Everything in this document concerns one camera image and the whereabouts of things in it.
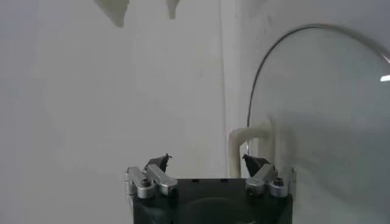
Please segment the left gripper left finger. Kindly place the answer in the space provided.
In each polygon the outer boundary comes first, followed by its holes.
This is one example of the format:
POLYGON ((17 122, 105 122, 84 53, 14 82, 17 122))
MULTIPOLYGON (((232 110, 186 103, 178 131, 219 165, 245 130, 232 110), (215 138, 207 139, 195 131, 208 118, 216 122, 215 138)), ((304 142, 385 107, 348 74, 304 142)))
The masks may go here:
POLYGON ((175 198, 178 194, 178 180, 166 174, 169 154, 150 159, 143 169, 128 167, 125 172, 125 192, 128 197, 149 199, 156 195, 175 198))

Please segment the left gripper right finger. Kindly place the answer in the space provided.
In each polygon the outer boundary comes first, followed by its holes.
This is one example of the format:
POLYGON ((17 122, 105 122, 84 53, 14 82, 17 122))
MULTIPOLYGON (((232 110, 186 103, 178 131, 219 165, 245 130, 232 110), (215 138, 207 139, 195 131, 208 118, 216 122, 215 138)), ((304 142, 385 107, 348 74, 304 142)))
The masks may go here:
POLYGON ((282 170, 271 164, 265 158, 257 158, 245 154, 243 160, 249 172, 246 178, 246 192, 249 195, 269 194, 275 198, 295 197, 296 172, 292 167, 282 170))

